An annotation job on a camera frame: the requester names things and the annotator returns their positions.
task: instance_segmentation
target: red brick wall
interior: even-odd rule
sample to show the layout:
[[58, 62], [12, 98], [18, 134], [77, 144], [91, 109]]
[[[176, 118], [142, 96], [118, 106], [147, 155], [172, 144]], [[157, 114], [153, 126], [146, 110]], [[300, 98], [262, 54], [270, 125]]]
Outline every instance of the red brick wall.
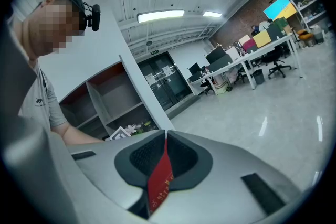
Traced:
[[[211, 37], [211, 43], [215, 46], [220, 43], [223, 47], [227, 47], [246, 34], [251, 37], [251, 26], [267, 20], [264, 9], [269, 6], [270, 1], [249, 0]], [[288, 18], [288, 22], [292, 27], [301, 28], [295, 15]]]

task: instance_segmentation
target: desk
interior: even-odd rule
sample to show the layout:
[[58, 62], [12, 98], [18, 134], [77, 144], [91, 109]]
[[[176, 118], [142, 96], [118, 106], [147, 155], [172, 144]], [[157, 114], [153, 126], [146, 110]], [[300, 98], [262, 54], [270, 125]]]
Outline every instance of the desk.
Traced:
[[[240, 57], [235, 62], [233, 62], [233, 63], [231, 63], [231, 64], [229, 64], [227, 66], [224, 66], [224, 67], [218, 69], [215, 72], [209, 73], [209, 74], [205, 75], [204, 77], [202, 77], [202, 78], [200, 78], [200, 79], [198, 79], [198, 80], [196, 80], [194, 82], [191, 82], [190, 84], [193, 85], [193, 84], [199, 83], [201, 80], [203, 80], [205, 78], [208, 78], [210, 76], [219, 75], [221, 73], [224, 73], [224, 72], [228, 71], [230, 68], [232, 68], [232, 67], [234, 67], [236, 65], [241, 64], [243, 66], [243, 68], [244, 68], [244, 71], [245, 71], [246, 75], [247, 75], [248, 81], [250, 82], [250, 85], [251, 85], [252, 89], [254, 90], [256, 86], [255, 86], [255, 84], [254, 84], [254, 82], [253, 82], [253, 80], [251, 78], [250, 72], [248, 71], [248, 69], [247, 69], [247, 67], [245, 65], [245, 61], [247, 61], [249, 63], [249, 65], [251, 67], [251, 72], [254, 72], [253, 66], [252, 66], [252, 64], [251, 64], [250, 61], [253, 60], [253, 59], [256, 59], [256, 58], [258, 58], [258, 57], [260, 57], [260, 56], [262, 56], [262, 55], [264, 55], [264, 54], [266, 54], [266, 53], [268, 53], [268, 52], [270, 52], [272, 50], [274, 50], [275, 46], [280, 45], [280, 44], [282, 44], [284, 42], [287, 43], [287, 46], [288, 46], [289, 51], [290, 51], [290, 54], [293, 57], [294, 67], [295, 68], [299, 68], [299, 75], [302, 78], [303, 77], [303, 73], [302, 73], [302, 69], [301, 69], [301, 63], [300, 63], [299, 55], [298, 55], [298, 52], [296, 50], [296, 46], [295, 46], [295, 44], [293, 42], [292, 33], [291, 33], [288, 36], [284, 36], [282, 38], [279, 38], [278, 40], [275, 40], [275, 41], [273, 41], [273, 42], [271, 42], [271, 43], [269, 43], [269, 44], [261, 47], [257, 51], [254, 51], [254, 52], [252, 52], [250, 54], [246, 54], [243, 57]], [[211, 86], [214, 89], [215, 94], [218, 95], [218, 93], [217, 93], [217, 91], [216, 91], [216, 89], [215, 89], [215, 87], [213, 86], [212, 83], [211, 83]]]

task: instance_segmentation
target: white wall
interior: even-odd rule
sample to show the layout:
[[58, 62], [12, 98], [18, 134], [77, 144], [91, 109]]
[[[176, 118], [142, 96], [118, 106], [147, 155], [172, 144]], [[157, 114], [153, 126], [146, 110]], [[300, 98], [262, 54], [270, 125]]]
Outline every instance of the white wall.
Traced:
[[107, 0], [94, 4], [101, 8], [99, 30], [93, 32], [87, 28], [85, 36], [74, 37], [59, 53], [39, 59], [41, 68], [53, 83], [58, 101], [90, 77], [120, 61], [121, 55], [131, 81], [159, 128], [174, 129], [128, 49]]
[[[169, 54], [180, 70], [182, 76], [187, 80], [192, 74], [188, 70], [194, 63], [198, 63], [199, 67], [208, 66], [209, 62], [205, 58], [209, 51], [209, 44], [204, 41], [195, 42], [189, 45], [169, 50]], [[202, 88], [194, 87], [195, 94], [199, 94]]]

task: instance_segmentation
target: fluorescent light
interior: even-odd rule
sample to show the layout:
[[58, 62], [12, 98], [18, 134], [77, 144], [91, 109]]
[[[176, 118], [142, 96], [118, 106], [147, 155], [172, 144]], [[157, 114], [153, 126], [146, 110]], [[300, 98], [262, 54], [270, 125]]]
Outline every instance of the fluorescent light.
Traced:
[[184, 14], [184, 10], [163, 10], [160, 12], [149, 12], [138, 14], [138, 22], [148, 22], [149, 20], [157, 20], [171, 17], [181, 17]]
[[221, 17], [221, 14], [220, 13], [216, 13], [216, 12], [205, 12], [203, 14], [203, 16], [209, 16], [209, 17]]

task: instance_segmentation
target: white floor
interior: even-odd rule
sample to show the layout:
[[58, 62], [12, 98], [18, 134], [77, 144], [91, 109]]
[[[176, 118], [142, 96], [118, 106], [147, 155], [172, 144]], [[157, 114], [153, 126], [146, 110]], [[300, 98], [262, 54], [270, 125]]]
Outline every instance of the white floor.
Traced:
[[[172, 119], [176, 130], [240, 146], [287, 175], [301, 190], [312, 186], [334, 143], [336, 46], [299, 49], [304, 78], [284, 69], [252, 90], [248, 81], [231, 92], [204, 95]], [[292, 58], [284, 59], [292, 65]]]

